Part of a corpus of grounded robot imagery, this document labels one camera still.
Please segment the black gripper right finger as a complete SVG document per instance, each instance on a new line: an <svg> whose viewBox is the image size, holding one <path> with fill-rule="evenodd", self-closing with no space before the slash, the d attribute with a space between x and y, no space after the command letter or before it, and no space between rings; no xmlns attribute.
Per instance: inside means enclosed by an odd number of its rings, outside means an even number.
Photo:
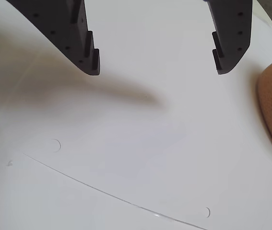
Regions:
<svg viewBox="0 0 272 230"><path fill-rule="evenodd" d="M219 75L229 73L250 45L252 0L208 0L215 31L213 57Z"/></svg>

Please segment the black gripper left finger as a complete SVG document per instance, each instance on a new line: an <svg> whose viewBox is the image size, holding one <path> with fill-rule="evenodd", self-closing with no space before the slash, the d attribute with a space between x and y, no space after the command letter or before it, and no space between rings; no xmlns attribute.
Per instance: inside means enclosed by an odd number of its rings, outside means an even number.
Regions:
<svg viewBox="0 0 272 230"><path fill-rule="evenodd" d="M47 39L84 73L100 74L99 49L88 30L84 0L9 0Z"/></svg>

